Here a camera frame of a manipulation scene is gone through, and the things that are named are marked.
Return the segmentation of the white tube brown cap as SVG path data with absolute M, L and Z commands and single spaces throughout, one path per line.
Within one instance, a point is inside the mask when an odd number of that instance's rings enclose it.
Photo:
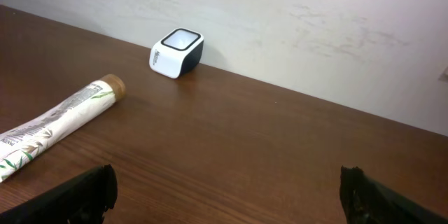
M 126 94 L 123 81 L 108 74 L 86 85 L 29 122 L 1 134 L 1 181 L 88 123 Z

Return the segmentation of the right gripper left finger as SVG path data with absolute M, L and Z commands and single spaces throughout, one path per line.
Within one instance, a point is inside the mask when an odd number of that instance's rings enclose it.
M 88 170 L 1 213 L 2 223 L 97 223 L 113 209 L 118 182 L 111 165 Z

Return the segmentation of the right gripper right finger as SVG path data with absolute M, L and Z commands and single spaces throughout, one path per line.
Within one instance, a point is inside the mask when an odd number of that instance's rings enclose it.
M 365 175 L 341 167 L 339 198 L 348 224 L 447 224 L 429 211 Z

